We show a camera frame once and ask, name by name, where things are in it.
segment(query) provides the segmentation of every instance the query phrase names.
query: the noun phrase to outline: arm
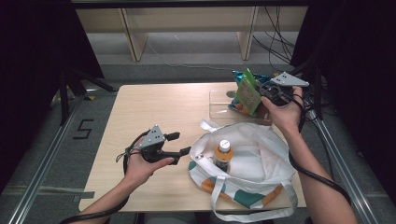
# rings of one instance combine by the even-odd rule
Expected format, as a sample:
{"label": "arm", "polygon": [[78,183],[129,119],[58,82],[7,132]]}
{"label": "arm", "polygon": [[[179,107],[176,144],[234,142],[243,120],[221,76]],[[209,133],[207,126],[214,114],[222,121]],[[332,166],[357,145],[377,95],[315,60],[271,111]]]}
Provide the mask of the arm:
{"label": "arm", "polygon": [[[302,96],[302,89],[294,88],[294,94]],[[303,104],[300,97],[295,96],[294,99]],[[270,111],[273,123],[283,133],[295,161],[306,170],[332,180],[299,133],[300,107],[295,103],[276,106],[266,97],[262,97],[262,103]],[[341,193],[303,173],[299,174],[306,205],[315,224],[357,223],[352,208]]]}
{"label": "arm", "polygon": [[[173,162],[173,158],[165,158],[154,163],[146,162],[140,154],[132,154],[129,159],[125,177],[120,183],[96,202],[84,209],[79,215],[103,212],[122,203],[135,189],[146,183],[154,172]],[[84,220],[74,223],[105,223],[108,217]]]}

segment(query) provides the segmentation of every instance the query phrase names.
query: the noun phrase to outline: plastic bottle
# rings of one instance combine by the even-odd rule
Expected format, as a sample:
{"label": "plastic bottle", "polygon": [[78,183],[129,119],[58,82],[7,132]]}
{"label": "plastic bottle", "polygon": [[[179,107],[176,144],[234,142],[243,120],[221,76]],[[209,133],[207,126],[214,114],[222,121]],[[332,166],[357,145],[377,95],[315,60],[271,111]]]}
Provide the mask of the plastic bottle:
{"label": "plastic bottle", "polygon": [[233,148],[227,140],[221,140],[215,148],[215,164],[224,172],[229,171],[229,163],[233,158]]}

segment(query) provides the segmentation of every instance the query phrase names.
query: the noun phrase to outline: tote bag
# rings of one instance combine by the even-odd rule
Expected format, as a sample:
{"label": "tote bag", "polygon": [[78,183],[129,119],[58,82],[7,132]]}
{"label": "tote bag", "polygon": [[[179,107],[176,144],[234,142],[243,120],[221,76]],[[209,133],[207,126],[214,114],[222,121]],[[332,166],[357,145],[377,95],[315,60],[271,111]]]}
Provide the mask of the tote bag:
{"label": "tote bag", "polygon": [[[288,146],[270,126],[237,123],[219,127],[203,120],[201,127],[209,133],[192,144],[189,171],[197,186],[211,193],[211,208],[218,218],[254,222],[294,213],[298,200],[291,179],[295,170],[289,162]],[[213,162],[214,148],[221,140],[228,140],[234,151],[227,173]],[[282,188],[289,196],[291,207],[265,210],[265,205]],[[223,215],[216,211],[219,196],[261,210],[249,215]]]}

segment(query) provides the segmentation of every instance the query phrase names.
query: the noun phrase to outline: wooden table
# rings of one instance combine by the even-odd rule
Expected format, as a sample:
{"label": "wooden table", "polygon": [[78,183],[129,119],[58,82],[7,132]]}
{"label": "wooden table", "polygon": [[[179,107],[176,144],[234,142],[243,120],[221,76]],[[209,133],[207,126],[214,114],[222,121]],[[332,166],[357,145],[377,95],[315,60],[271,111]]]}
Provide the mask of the wooden table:
{"label": "wooden table", "polygon": [[[85,191],[94,191],[94,198],[81,200],[79,209],[83,210],[120,182],[123,177],[122,162],[116,163],[116,157],[131,145],[139,134],[158,124],[163,133],[180,132],[179,139],[165,142],[163,150],[179,151],[189,147],[205,133],[200,127],[200,122],[202,119],[210,119],[210,92],[236,89],[234,82],[122,86],[85,188]],[[212,120],[221,125],[240,121]],[[190,178],[190,161],[190,156],[185,156],[180,159],[178,165],[158,170],[147,183],[131,195],[121,211],[210,211],[210,194],[200,190]],[[298,206],[305,206],[297,173],[292,183],[298,195]],[[269,203],[268,208],[289,205],[289,199],[282,191]],[[246,208],[219,198],[218,209],[227,211]]]}

